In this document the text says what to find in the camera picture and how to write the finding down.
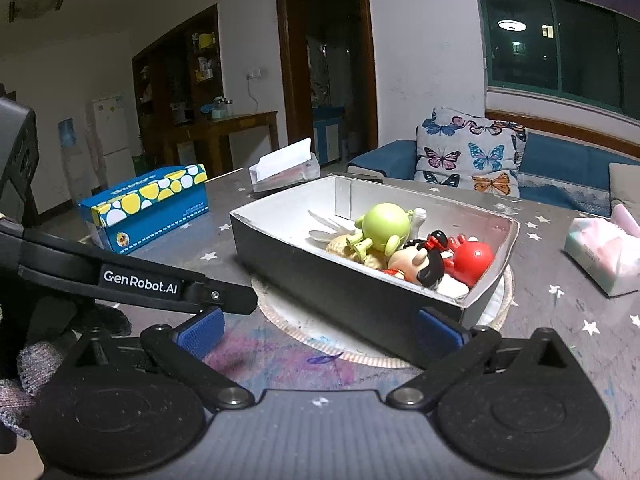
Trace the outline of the gloved left hand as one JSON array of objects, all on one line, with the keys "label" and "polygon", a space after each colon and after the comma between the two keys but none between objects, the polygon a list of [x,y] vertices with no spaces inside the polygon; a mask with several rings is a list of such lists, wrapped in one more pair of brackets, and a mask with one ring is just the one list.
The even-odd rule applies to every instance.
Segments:
[{"label": "gloved left hand", "polygon": [[29,416],[36,395],[61,366],[69,348],[62,338],[31,344],[18,352],[17,378],[1,379],[1,423],[17,437],[32,438]]}]

